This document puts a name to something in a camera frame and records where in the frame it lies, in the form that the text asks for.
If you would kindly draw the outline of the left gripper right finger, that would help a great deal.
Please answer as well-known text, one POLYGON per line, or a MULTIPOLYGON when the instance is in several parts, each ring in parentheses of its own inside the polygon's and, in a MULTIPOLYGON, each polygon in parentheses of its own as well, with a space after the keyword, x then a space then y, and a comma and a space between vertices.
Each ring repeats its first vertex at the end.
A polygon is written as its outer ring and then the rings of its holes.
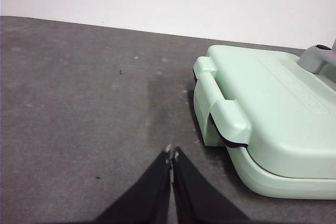
POLYGON ((180 147, 172 156, 178 223, 249 223, 250 219, 213 187, 180 147))

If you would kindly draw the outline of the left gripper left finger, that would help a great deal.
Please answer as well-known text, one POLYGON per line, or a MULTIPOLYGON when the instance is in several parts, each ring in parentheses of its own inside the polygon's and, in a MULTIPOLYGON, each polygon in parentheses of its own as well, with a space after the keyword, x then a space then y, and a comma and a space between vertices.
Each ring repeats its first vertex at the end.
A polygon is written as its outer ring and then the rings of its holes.
POLYGON ((169 144, 139 180, 94 223, 167 223, 171 192, 170 153, 169 144))

